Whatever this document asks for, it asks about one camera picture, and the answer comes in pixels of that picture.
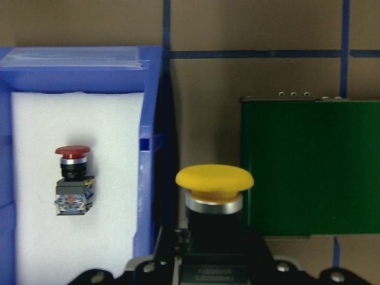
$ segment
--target blue plastic bin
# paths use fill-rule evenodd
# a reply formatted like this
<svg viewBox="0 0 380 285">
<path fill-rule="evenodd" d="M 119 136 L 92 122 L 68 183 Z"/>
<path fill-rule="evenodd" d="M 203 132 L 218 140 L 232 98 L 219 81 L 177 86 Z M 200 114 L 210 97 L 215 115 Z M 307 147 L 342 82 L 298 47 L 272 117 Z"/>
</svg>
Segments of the blue plastic bin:
<svg viewBox="0 0 380 285">
<path fill-rule="evenodd" d="M 151 254 L 155 234 L 152 220 L 155 152 L 164 143 L 163 135 L 156 134 L 154 129 L 162 48 L 139 46 L 137 49 L 140 65 L 136 66 L 0 66 L 0 284 L 15 283 L 14 237 L 17 205 L 14 202 L 12 172 L 13 91 L 145 93 L 140 122 L 138 221 L 134 256 Z M 0 60 L 12 50 L 13 47 L 0 47 Z"/>
</svg>

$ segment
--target green metal enclosure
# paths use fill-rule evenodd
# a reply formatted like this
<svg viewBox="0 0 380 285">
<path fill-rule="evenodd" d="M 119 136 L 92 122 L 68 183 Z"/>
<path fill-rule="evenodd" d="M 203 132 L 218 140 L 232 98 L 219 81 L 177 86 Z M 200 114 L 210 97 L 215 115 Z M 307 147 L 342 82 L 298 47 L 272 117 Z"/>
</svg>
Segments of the green metal enclosure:
<svg viewBox="0 0 380 285">
<path fill-rule="evenodd" d="M 246 225 L 266 236 L 380 233 L 380 102 L 246 97 Z"/>
</svg>

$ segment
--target screw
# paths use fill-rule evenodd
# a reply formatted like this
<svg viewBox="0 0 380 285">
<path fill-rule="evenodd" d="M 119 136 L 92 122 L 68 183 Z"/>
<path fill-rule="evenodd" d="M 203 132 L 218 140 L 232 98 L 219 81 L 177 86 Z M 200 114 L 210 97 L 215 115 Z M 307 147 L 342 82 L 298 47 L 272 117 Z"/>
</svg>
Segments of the screw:
<svg viewBox="0 0 380 285">
<path fill-rule="evenodd" d="M 333 273 L 331 273 L 330 278 L 334 282 L 344 282 L 344 276 L 340 272 L 333 272 Z"/>
<path fill-rule="evenodd" d="M 149 262 L 148 264 L 146 264 L 144 266 L 144 268 L 142 269 L 145 273 L 149 273 L 149 272 L 152 272 L 156 269 L 156 266 L 154 265 L 154 262 Z"/>
<path fill-rule="evenodd" d="M 96 283 L 103 282 L 104 279 L 105 279 L 105 273 L 102 271 L 98 271 L 96 275 L 92 276 L 90 281 L 91 281 L 91 284 L 96 284 Z"/>
<path fill-rule="evenodd" d="M 281 272 L 288 272 L 290 270 L 289 264 L 286 262 L 280 262 L 277 264 L 277 270 Z"/>
</svg>

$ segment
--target tan wall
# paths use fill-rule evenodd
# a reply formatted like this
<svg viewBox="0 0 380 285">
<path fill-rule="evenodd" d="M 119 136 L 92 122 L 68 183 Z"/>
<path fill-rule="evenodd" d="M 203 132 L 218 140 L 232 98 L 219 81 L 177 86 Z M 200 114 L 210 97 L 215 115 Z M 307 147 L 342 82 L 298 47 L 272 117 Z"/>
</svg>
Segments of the tan wall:
<svg viewBox="0 0 380 285">
<path fill-rule="evenodd" d="M 161 45 L 163 1 L 0 0 L 0 46 Z M 342 0 L 172 0 L 172 50 L 340 49 Z M 380 49 L 380 1 L 351 0 L 351 49 Z M 248 94 L 338 96 L 339 58 L 171 61 L 180 163 L 239 165 Z M 349 59 L 349 97 L 379 98 L 380 59 Z M 340 236 L 341 263 L 380 284 L 378 235 Z M 271 240 L 314 276 L 333 239 Z"/>
</svg>

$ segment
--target yellow button cap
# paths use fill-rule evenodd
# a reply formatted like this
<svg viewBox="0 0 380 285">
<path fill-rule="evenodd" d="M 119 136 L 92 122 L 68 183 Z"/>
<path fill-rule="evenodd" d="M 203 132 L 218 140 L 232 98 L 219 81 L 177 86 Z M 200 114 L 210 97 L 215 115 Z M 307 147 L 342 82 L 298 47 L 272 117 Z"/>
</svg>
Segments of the yellow button cap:
<svg viewBox="0 0 380 285">
<path fill-rule="evenodd" d="M 176 183 L 191 190 L 195 199 L 209 202 L 229 202 L 238 192 L 254 185 L 252 175 L 239 167 L 224 164 L 200 164 L 178 172 Z"/>
</svg>

